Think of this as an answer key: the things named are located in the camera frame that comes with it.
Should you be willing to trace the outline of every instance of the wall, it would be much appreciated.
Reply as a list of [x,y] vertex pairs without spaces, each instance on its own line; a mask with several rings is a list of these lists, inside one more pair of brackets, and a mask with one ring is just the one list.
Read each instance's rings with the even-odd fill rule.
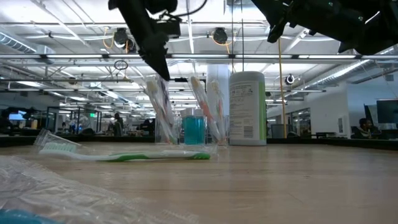
[[384,77],[379,77],[356,85],[348,84],[347,94],[350,125],[359,126],[359,119],[366,117],[364,104],[376,105],[377,100],[396,98],[396,95],[398,95],[397,79],[398,76],[396,75],[394,82],[386,82]]
[[[338,133],[339,118],[343,118],[345,135],[349,136],[351,133],[345,83],[338,87],[326,88],[326,93],[310,93],[305,96],[304,101],[288,101],[287,104],[286,113],[310,108],[312,134],[317,132]],[[268,118],[281,114],[281,106],[270,108],[267,111]]]
[[0,109],[10,106],[31,108],[45,111],[48,106],[59,106],[60,98],[50,95],[39,95],[38,93],[28,92],[28,97],[21,96],[19,93],[0,93]]

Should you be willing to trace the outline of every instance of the white container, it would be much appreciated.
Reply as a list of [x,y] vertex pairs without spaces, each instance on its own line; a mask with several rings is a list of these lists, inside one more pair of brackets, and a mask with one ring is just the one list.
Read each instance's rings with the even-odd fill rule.
[[261,72],[229,78],[229,144],[266,146],[266,86]]

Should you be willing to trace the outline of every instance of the ceiling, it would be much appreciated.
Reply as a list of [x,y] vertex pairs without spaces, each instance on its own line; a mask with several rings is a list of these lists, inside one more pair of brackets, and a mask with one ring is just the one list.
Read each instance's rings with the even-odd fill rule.
[[[27,45],[45,45],[55,51],[56,54],[124,54],[124,50],[112,45],[112,33],[118,27],[127,27],[118,10],[108,10],[108,0],[59,0],[42,1],[47,12],[34,4],[35,0],[2,0],[0,7],[0,28],[10,34],[15,35],[19,40]],[[187,11],[187,3],[190,11],[198,8],[202,1],[178,1],[178,8],[174,14]],[[67,24],[69,30],[59,24],[59,21],[51,16],[53,14],[62,23]],[[190,16],[191,25],[188,18],[182,17],[181,37],[171,40],[167,44],[170,54],[278,54],[278,44],[268,43],[266,40],[269,26],[265,17],[255,7],[245,7],[241,10],[230,12],[225,8],[224,2],[220,0],[208,0],[206,6],[196,14]],[[229,45],[221,46],[215,44],[211,38],[212,32],[216,27],[224,27],[229,37]],[[192,40],[190,42],[190,28],[192,29]],[[73,36],[84,40],[86,44]],[[316,34],[307,35],[303,27],[286,27],[280,42],[283,54],[337,54],[339,42]],[[0,54],[20,54],[20,52],[0,45]],[[42,65],[29,65],[25,60],[8,60],[13,65],[22,67],[34,74],[44,75],[45,67]],[[68,63],[68,60],[56,60],[57,63]],[[89,63],[92,66],[81,67],[49,67],[52,78],[90,78],[98,79],[100,82],[109,78],[107,67],[113,69],[113,61],[109,66],[100,65],[104,61],[99,60],[79,60],[81,63]],[[124,71],[119,78],[127,76],[134,83],[104,82],[103,88],[139,88],[142,84],[142,76],[153,75],[154,71],[146,66],[142,60],[128,60],[129,68]],[[205,79],[207,65],[215,63],[211,60],[168,60],[169,71],[172,77],[190,77],[192,75],[201,76]],[[247,63],[233,62],[232,60],[222,61],[230,64],[230,70],[239,72],[242,70],[255,70],[264,73],[266,78],[266,88],[268,90],[279,89],[279,65],[277,63],[264,63],[261,61],[250,61]],[[300,77],[298,85],[304,85],[324,72],[336,67],[336,63],[320,62],[282,62],[282,75],[289,74]],[[84,88],[81,83],[71,86],[68,83],[60,84],[62,88]],[[190,87],[186,83],[170,82],[170,87],[182,89]],[[120,92],[118,95],[133,102],[137,101],[143,93]],[[171,92],[172,97],[186,98],[193,97],[191,92]]]

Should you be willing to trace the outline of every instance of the table surface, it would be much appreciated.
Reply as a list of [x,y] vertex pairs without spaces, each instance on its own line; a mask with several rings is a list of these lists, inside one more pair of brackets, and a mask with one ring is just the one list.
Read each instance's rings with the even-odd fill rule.
[[[85,143],[96,153],[159,150]],[[144,197],[218,223],[398,223],[398,152],[326,145],[229,147],[209,161],[61,161],[0,149],[66,179]]]

